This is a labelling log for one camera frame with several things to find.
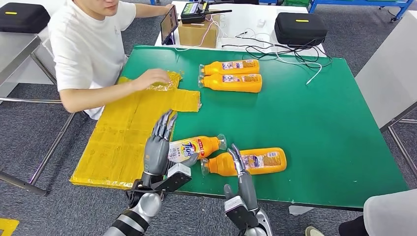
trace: cardboard box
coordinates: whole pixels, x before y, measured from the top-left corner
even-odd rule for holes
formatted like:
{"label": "cardboard box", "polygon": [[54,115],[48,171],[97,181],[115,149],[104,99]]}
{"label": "cardboard box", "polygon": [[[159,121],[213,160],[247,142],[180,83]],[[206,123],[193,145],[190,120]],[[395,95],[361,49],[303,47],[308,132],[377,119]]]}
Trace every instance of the cardboard box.
{"label": "cardboard box", "polygon": [[[220,16],[213,16],[213,20],[217,23],[220,22]],[[207,31],[207,28],[211,24],[211,21],[204,21],[198,24],[183,24],[182,22],[178,25],[179,32],[179,44],[184,46],[198,46],[203,39],[204,34]],[[204,41],[200,47],[205,48],[216,48],[217,36],[219,34],[219,29],[216,24],[211,24],[210,29],[208,30]]]}

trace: green table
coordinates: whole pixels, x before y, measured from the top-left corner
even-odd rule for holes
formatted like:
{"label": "green table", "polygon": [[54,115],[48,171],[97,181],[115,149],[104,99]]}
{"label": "green table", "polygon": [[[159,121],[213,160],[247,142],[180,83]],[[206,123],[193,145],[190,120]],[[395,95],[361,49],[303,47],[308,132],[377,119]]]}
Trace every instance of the green table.
{"label": "green table", "polygon": [[[122,75],[136,78],[149,68],[184,71],[179,87],[200,90],[200,111],[179,113],[173,140],[222,133],[241,150],[284,149],[285,171],[253,176],[258,199],[360,209],[371,196],[408,189],[344,59],[334,59],[308,86],[316,70],[263,60],[258,94],[198,88],[199,64],[242,58],[250,57],[136,46]],[[199,163],[192,178],[182,192],[221,196],[225,183],[237,188],[236,177],[202,176]]]}

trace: orange detergent bottle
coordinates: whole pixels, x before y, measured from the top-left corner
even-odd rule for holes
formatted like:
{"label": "orange detergent bottle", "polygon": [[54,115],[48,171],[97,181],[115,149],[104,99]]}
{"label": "orange detergent bottle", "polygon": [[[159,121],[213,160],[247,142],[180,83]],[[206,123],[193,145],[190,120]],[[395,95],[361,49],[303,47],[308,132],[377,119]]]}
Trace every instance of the orange detergent bottle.
{"label": "orange detergent bottle", "polygon": [[[279,147],[241,150],[242,160],[246,170],[251,175],[276,173],[287,168],[287,159],[284,150]],[[215,158],[202,159],[201,170],[204,175],[217,173],[221,176],[237,176],[233,157],[228,153],[222,153]]]}
{"label": "orange detergent bottle", "polygon": [[200,65],[200,74],[258,74],[259,61],[251,60],[236,60],[219,62],[215,61],[209,65]]}
{"label": "orange detergent bottle", "polygon": [[199,154],[198,159],[202,159],[219,149],[226,150],[226,148],[226,137],[223,134],[217,137],[198,136],[170,142],[168,159],[173,162],[185,161],[195,152]]}
{"label": "orange detergent bottle", "polygon": [[260,74],[201,75],[198,86],[222,91],[259,92],[262,88],[262,76]]}

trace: black case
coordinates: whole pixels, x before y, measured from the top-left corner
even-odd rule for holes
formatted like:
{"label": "black case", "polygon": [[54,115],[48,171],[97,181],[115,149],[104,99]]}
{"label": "black case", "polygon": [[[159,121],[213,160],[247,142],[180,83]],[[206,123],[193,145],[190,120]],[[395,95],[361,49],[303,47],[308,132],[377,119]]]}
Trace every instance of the black case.
{"label": "black case", "polygon": [[316,14],[280,12],[275,20],[280,44],[317,46],[325,40],[327,31]]}
{"label": "black case", "polygon": [[42,5],[10,2],[0,8],[0,31],[39,33],[50,19]]}

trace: person's leg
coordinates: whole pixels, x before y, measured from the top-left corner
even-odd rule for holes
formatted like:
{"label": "person's leg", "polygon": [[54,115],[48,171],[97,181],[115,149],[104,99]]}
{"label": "person's leg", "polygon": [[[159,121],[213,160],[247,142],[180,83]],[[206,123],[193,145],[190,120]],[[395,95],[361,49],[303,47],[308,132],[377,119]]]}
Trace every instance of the person's leg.
{"label": "person's leg", "polygon": [[325,236],[322,232],[314,228],[313,226],[309,226],[305,229],[305,236]]}
{"label": "person's leg", "polygon": [[340,236],[368,236],[363,216],[339,225]]}

